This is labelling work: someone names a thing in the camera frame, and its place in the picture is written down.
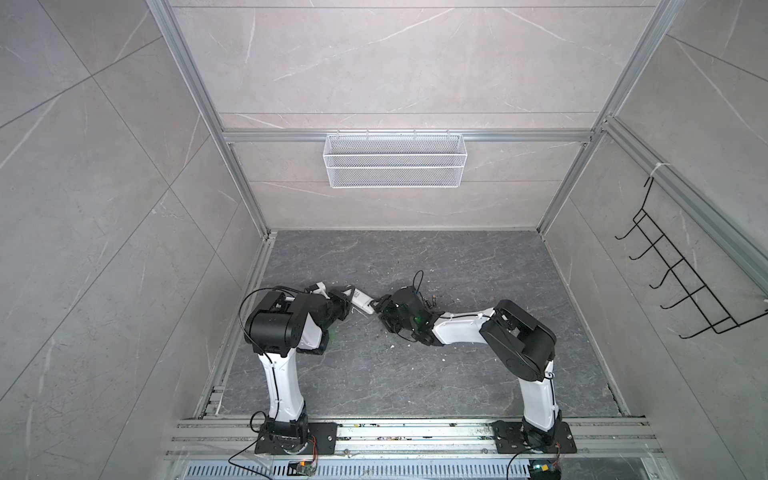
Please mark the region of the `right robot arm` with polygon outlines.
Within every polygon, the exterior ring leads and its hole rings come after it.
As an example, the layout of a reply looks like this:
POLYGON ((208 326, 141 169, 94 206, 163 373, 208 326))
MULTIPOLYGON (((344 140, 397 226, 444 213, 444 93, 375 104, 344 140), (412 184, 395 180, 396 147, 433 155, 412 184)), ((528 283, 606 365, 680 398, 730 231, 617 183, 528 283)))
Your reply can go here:
POLYGON ((555 444, 562 420, 553 383, 556 335, 521 306, 502 299, 481 311, 440 312, 409 286, 373 301, 372 308, 389 332, 406 330, 413 341, 427 346, 487 345, 519 381, 527 446, 540 449, 555 444))

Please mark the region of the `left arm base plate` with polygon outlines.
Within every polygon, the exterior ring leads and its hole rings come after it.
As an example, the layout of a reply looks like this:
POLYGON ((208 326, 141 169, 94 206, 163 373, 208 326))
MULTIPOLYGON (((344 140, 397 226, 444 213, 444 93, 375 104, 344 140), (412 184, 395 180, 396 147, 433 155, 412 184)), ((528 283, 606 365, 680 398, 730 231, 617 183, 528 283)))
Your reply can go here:
POLYGON ((267 422, 260 428, 256 454, 332 455, 337 442, 334 422, 267 422))

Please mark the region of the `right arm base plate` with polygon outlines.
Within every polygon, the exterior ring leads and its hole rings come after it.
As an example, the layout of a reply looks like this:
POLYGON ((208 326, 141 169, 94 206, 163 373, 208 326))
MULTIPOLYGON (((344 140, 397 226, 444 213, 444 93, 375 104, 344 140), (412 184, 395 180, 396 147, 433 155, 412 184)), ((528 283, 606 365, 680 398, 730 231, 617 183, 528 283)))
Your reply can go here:
POLYGON ((541 431, 525 420, 497 420, 490 424, 492 438, 499 454, 539 452, 544 454, 575 454, 578 452, 570 426, 556 420, 548 431, 541 431))

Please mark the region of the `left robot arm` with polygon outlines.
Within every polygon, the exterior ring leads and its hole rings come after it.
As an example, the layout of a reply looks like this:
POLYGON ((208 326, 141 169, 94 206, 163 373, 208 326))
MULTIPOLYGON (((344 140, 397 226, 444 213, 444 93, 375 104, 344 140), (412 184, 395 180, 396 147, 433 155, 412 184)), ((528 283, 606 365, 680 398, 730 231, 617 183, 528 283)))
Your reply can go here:
POLYGON ((331 325, 345 320, 352 310, 353 289, 328 289, 317 283, 304 291, 274 286, 257 292, 262 297, 243 319, 241 329, 267 381, 269 410, 262 432, 285 452, 299 453, 310 441, 310 427, 297 355, 325 352, 331 325))

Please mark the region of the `aluminium front rail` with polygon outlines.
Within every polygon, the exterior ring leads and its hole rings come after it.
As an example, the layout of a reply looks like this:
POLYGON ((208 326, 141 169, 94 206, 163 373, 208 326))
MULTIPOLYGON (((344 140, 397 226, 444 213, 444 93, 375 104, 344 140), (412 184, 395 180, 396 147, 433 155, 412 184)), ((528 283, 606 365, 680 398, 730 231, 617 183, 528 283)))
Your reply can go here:
MULTIPOLYGON (((166 434, 166 456, 222 458, 261 441, 258 423, 246 417, 182 420, 166 434)), ((481 418, 325 419, 310 435, 306 453, 316 447, 327 458, 502 457, 530 455, 582 458, 661 458, 663 449, 642 418, 570 418, 554 443, 532 448, 522 427, 481 418)))

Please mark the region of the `aluminium corner frame post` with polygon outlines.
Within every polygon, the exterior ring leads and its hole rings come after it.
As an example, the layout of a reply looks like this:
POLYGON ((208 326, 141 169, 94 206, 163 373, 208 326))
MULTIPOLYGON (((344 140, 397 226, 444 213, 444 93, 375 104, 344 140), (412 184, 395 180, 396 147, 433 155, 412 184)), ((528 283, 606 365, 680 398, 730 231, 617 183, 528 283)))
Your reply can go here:
POLYGON ((602 110, 599 112, 590 130, 588 139, 582 143, 553 200, 550 202, 537 226, 537 232, 542 237, 551 229, 558 214, 586 169, 589 160, 602 141, 605 134, 605 125, 619 113, 651 57, 660 45, 663 36, 670 29, 684 5, 684 0, 664 0, 658 2, 626 66, 619 75, 602 110))

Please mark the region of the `white remote control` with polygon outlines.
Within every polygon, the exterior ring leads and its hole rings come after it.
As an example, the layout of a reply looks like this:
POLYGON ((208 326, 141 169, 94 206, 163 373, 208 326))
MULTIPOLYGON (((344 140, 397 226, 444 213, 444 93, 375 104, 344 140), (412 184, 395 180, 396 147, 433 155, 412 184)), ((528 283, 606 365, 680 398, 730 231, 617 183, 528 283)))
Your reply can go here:
POLYGON ((373 306, 374 299, 362 290, 357 288, 352 289, 351 302, 355 308, 365 313, 366 315, 375 314, 375 309, 373 306))

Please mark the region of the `left aluminium frame post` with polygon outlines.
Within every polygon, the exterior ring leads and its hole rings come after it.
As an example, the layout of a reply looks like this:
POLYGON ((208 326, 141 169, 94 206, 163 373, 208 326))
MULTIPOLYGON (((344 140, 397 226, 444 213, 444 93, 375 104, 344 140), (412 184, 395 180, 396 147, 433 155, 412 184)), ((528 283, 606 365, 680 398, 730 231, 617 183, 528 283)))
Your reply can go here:
POLYGON ((245 207, 263 240, 269 238, 270 230, 250 188, 247 176, 238 161, 235 152, 224 138, 224 128, 214 108, 202 77, 195 65, 189 48, 183 38, 171 5, 165 0, 148 0, 147 5, 155 22, 166 41, 170 53, 176 62, 182 79, 208 128, 214 145, 221 154, 234 184, 240 193, 245 207))

